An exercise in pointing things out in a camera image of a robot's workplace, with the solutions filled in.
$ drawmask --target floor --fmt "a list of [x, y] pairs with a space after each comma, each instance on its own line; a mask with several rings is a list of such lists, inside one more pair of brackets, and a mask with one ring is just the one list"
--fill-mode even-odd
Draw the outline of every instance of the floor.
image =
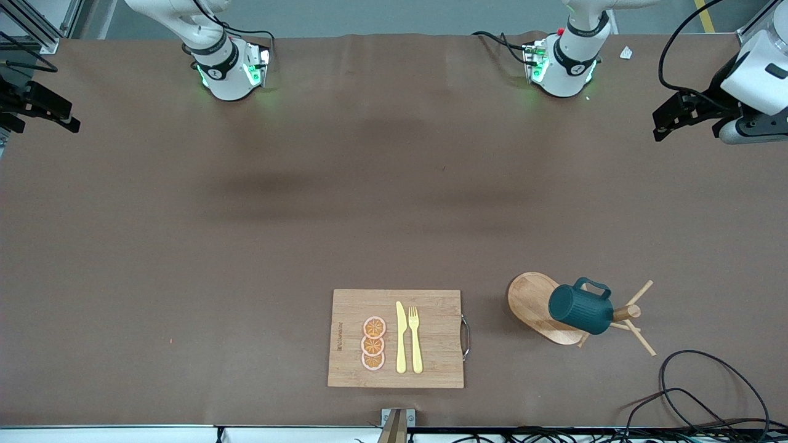
[[[711, 8], [714, 31], [734, 31], [767, 1], [730, 0]], [[93, 31], [88, 35], [107, 39], [175, 38], [160, 24], [132, 11], [124, 0], [105, 2], [110, 7], [104, 6], [107, 12], [97, 14], [101, 17], [89, 24]], [[616, 11], [619, 33], [671, 33], [696, 9], [697, 2], [702, 4], [703, 0], [662, 0], [649, 8]], [[264, 28], [286, 38], [377, 33], [463, 35], [479, 30], [507, 34], [537, 29], [549, 32], [566, 24], [567, 11], [560, 0], [235, 0], [220, 17], [236, 28]], [[698, 19], [686, 28], [686, 32], [703, 31]]]

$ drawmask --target wooden mug tree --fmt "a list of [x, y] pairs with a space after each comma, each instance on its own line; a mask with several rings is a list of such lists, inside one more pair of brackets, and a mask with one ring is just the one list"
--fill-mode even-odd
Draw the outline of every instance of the wooden mug tree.
[[[630, 331], [651, 356], [656, 356], [654, 348], [646, 341], [641, 330], [635, 327], [631, 320], [640, 317], [641, 308], [635, 303], [653, 284], [653, 281], [647, 281], [629, 302], [623, 307], [615, 309], [610, 327]], [[526, 272], [521, 274], [509, 285], [509, 307], [517, 318], [550, 341], [557, 344], [576, 344], [582, 348], [591, 334], [558, 322], [549, 313], [550, 295], [557, 287], [558, 283], [542, 273]]]

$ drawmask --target wooden cutting board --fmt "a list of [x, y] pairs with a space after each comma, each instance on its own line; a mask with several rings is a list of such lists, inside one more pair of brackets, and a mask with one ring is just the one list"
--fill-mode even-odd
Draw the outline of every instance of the wooden cutting board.
[[[411, 330], [405, 333], [407, 371], [396, 371], [396, 302], [418, 308], [418, 339], [424, 371], [413, 371]], [[462, 388], [463, 350], [460, 345], [459, 291], [445, 290], [334, 290], [329, 352], [329, 386], [362, 388]], [[362, 366], [364, 322], [372, 316], [385, 320], [385, 362], [378, 370]]]

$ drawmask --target mug handle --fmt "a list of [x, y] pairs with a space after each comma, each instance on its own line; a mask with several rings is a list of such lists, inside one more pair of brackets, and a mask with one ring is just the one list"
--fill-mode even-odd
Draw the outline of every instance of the mug handle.
[[600, 296], [602, 298], [602, 300], [607, 300], [607, 299], [610, 298], [611, 291], [610, 291], [610, 288], [607, 285], [603, 285], [601, 283], [596, 283], [595, 281], [589, 279], [588, 277], [580, 277], [574, 283], [574, 288], [575, 289], [580, 289], [581, 286], [583, 286], [584, 283], [589, 283], [589, 284], [591, 284], [593, 286], [596, 286], [599, 289], [604, 290], [604, 292], [602, 292], [602, 295]]

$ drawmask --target dark green mug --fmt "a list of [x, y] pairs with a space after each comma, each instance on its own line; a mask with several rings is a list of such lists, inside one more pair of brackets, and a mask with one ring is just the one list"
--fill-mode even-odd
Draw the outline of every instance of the dark green mug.
[[[599, 296], [582, 288], [584, 283], [602, 289]], [[603, 333], [613, 319], [610, 288], [580, 277], [574, 286], [561, 285], [550, 295], [548, 309], [555, 320], [594, 335]]]

